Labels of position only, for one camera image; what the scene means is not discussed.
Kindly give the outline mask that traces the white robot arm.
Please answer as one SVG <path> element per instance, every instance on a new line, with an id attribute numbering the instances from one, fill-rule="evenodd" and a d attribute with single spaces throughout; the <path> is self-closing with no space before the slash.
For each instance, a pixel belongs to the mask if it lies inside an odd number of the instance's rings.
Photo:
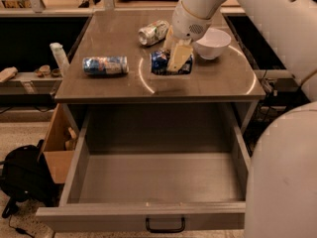
<path id="1" fill-rule="evenodd" d="M 226 0 L 180 0 L 173 41 L 196 41 Z M 245 238 L 317 238 L 316 0 L 237 0 L 282 62 L 263 73 L 265 86 L 307 103 L 274 119 L 249 167 Z"/>

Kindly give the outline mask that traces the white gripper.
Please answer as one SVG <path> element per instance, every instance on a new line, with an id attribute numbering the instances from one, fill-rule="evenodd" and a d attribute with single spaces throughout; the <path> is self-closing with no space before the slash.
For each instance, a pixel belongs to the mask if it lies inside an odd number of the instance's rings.
<path id="1" fill-rule="evenodd" d="M 201 1 L 179 0 L 171 18 L 162 48 L 171 50 L 167 70 L 178 72 L 193 52 L 191 40 L 201 39 L 210 25 L 210 8 Z"/>

